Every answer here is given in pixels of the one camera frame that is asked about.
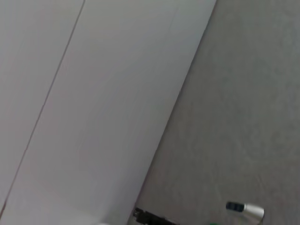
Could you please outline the silver cylinder with black tip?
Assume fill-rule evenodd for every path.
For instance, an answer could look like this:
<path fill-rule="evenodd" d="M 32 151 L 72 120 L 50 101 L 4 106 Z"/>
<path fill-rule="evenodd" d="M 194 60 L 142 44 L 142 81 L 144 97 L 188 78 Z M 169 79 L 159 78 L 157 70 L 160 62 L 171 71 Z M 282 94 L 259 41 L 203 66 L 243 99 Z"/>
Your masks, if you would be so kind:
<path fill-rule="evenodd" d="M 264 208 L 250 203 L 227 202 L 225 208 L 237 212 L 257 224 L 264 218 Z"/>

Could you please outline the black bracket under table edge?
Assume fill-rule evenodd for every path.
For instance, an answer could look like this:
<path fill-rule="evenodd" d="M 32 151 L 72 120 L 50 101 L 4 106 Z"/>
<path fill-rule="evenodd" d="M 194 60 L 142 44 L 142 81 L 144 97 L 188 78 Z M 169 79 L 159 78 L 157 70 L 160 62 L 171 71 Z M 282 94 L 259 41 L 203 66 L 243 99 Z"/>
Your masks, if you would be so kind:
<path fill-rule="evenodd" d="M 135 208 L 133 217 L 137 223 L 142 225 L 179 225 L 165 217 L 159 217 L 140 208 Z"/>

